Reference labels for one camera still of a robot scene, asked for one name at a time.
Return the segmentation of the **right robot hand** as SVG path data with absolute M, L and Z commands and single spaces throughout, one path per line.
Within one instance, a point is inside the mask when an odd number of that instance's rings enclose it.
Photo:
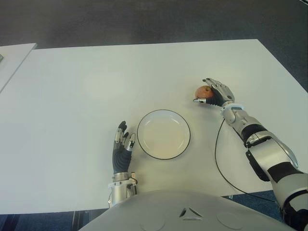
M 205 78 L 202 81 L 206 85 L 196 90 L 194 103 L 206 103 L 222 107 L 225 104 L 235 102 L 235 97 L 228 86 L 212 78 Z

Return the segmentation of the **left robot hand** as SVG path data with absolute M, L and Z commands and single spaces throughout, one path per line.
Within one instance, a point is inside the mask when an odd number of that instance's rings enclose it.
M 128 171 L 131 162 L 132 151 L 136 144 L 136 134 L 131 133 L 130 137 L 128 138 L 129 132 L 126 131 L 126 129 L 126 121 L 122 121 L 115 133 L 112 153 L 112 165 L 114 174 Z

